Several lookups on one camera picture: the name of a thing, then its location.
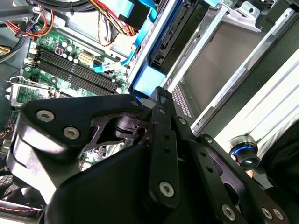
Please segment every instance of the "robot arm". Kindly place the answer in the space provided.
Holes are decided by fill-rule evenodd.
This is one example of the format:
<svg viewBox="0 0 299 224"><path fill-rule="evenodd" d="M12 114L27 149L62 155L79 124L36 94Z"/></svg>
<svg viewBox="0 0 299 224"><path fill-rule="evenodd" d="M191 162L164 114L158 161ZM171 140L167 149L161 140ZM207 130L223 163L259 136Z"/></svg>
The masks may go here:
<svg viewBox="0 0 299 224"><path fill-rule="evenodd" d="M152 109L130 95L22 107L7 166L41 192L44 223L288 223L210 136L193 135L169 92L150 99ZM83 151L124 139L133 145L79 171Z"/></svg>

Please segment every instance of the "screw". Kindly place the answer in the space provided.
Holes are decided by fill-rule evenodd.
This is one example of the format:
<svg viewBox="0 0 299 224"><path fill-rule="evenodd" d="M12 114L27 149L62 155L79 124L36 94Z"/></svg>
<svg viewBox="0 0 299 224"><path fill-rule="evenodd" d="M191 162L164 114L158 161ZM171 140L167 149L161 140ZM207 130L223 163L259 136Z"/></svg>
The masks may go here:
<svg viewBox="0 0 299 224"><path fill-rule="evenodd" d="M138 106L138 103L134 100L131 101L131 103L134 105L134 106Z"/></svg>
<svg viewBox="0 0 299 224"><path fill-rule="evenodd" d="M173 195L174 195L174 189L173 189L173 187L171 186L170 183L162 181L159 184L159 188L160 188L161 193L165 197L173 197Z"/></svg>
<svg viewBox="0 0 299 224"><path fill-rule="evenodd" d="M187 122L186 122L184 119L182 119L182 118L180 118L179 121L180 121L183 125L187 124Z"/></svg>
<svg viewBox="0 0 299 224"><path fill-rule="evenodd" d="M41 110L39 112L36 113L36 117L44 122L50 122L52 120L54 120L55 116L52 112L50 111L45 111L45 110Z"/></svg>
<svg viewBox="0 0 299 224"><path fill-rule="evenodd" d="M166 111L163 110L163 109L160 109L159 111L160 111L162 114L166 114Z"/></svg>
<svg viewBox="0 0 299 224"><path fill-rule="evenodd" d="M80 132L78 129L76 129L74 127L66 127L64 129L64 135L68 139L77 139L80 136Z"/></svg>
<svg viewBox="0 0 299 224"><path fill-rule="evenodd" d="M268 210L266 210L265 208L262 208L262 211L268 219L273 219L273 216L271 215L271 213Z"/></svg>
<svg viewBox="0 0 299 224"><path fill-rule="evenodd" d="M34 29L36 30L36 31L40 31L41 30L41 27L39 26L39 25L34 25Z"/></svg>
<svg viewBox="0 0 299 224"><path fill-rule="evenodd" d="M230 221L235 220L235 213L227 204L222 206L222 212Z"/></svg>
<svg viewBox="0 0 299 224"><path fill-rule="evenodd" d="M207 137L207 136L205 137L205 139L206 139L206 141L207 141L208 143L210 143L210 144L213 142L212 139L210 139L210 138Z"/></svg>
<svg viewBox="0 0 299 224"><path fill-rule="evenodd" d="M283 220L284 216L280 213L280 211L278 211L277 209L273 209L275 215L280 219Z"/></svg>

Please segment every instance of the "silver metal panel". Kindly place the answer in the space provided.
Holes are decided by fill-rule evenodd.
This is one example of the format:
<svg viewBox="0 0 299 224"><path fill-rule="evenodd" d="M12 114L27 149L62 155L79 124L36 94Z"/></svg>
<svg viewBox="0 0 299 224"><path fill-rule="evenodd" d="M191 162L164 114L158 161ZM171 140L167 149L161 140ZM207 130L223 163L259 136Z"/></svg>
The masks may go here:
<svg viewBox="0 0 299 224"><path fill-rule="evenodd" d="M276 21L273 28L259 42L259 44L242 63L242 65L236 70L232 77L225 83L225 85L221 88L221 90L217 93L217 95L213 98L209 105L204 109L202 114L191 125L192 129L195 128L195 126L204 117L205 113L210 110L210 108L217 108L223 100L227 99L231 95L233 87L245 78L246 72L252 68L252 66L258 61L260 56L275 41L278 31L283 27L283 25L288 21L293 13L294 10L289 8L281 15L281 17Z"/></svg>
<svg viewBox="0 0 299 224"><path fill-rule="evenodd" d="M169 92L174 90L178 82L183 78L196 58L204 50L204 47L212 38L216 28L220 25L220 22L227 11L228 9L224 6L221 6L218 10L212 8L208 10L190 41L186 44L172 69L167 74L167 80L171 79L171 82L170 84L167 84L167 80L165 80L165 89Z"/></svg>
<svg viewBox="0 0 299 224"><path fill-rule="evenodd" d="M204 111L263 36L263 33L225 23L219 27L212 41L184 77L201 111Z"/></svg>

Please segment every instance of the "ram slot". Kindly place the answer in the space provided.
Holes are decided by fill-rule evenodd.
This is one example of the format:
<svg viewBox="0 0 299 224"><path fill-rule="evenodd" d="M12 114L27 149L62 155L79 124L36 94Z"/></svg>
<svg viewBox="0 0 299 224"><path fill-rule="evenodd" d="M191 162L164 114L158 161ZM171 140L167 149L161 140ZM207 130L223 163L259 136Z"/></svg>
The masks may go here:
<svg viewBox="0 0 299 224"><path fill-rule="evenodd" d="M110 92L102 89L102 88L99 88L91 83L89 83L88 81L85 81L83 79L80 79L72 74L69 74L63 70L60 70L59 68L56 68L52 65L49 65L47 63L45 63L44 61L41 61L37 67L47 73L50 73L66 82L69 82L73 85L76 85L82 89L85 89L87 91L90 91L96 95L99 95L99 96L104 96L104 95L111 95Z"/></svg>
<svg viewBox="0 0 299 224"><path fill-rule="evenodd" d="M87 81L93 82L101 88L106 89L110 92L115 92L117 88L117 84L110 81L108 78L102 77L99 74L93 73L92 71L88 70L87 68L81 67L80 65L74 64L54 53L42 49L39 51L38 60L45 61L48 64L52 64L55 67L63 69L73 75L76 75L82 79Z"/></svg>

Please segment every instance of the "white surface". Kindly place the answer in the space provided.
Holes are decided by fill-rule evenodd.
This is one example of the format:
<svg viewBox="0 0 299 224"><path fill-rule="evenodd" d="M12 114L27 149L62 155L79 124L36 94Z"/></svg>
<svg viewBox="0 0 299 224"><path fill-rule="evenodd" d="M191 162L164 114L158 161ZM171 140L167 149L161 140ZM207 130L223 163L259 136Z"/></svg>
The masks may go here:
<svg viewBox="0 0 299 224"><path fill-rule="evenodd" d="M299 114L298 74L299 49L216 136L224 150L230 139L246 133L261 147Z"/></svg>

